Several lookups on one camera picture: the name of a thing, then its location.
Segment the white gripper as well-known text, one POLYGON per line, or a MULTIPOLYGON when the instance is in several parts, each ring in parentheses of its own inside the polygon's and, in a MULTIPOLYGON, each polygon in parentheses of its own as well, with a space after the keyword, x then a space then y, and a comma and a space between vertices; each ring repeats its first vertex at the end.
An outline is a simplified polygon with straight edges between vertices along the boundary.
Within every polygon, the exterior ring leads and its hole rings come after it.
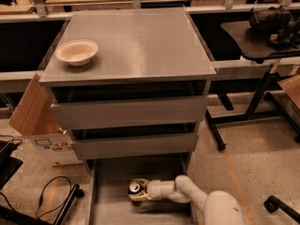
POLYGON ((161 181, 152 180, 148 181, 147 179, 133 179, 130 182, 132 188, 146 188, 147 194, 129 194, 129 198, 133 202, 147 202, 147 201, 158 201, 162 199, 161 191, 161 181))

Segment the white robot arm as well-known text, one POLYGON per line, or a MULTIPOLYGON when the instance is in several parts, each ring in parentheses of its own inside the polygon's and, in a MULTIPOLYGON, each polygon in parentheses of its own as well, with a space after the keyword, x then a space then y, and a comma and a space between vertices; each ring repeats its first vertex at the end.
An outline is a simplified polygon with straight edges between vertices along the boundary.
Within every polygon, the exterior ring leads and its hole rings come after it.
POLYGON ((204 225, 250 225, 234 196, 222 190, 206 194, 186 175, 169 181, 133 179, 128 185, 128 196, 133 202, 167 199, 174 203, 194 203, 203 215, 204 225))

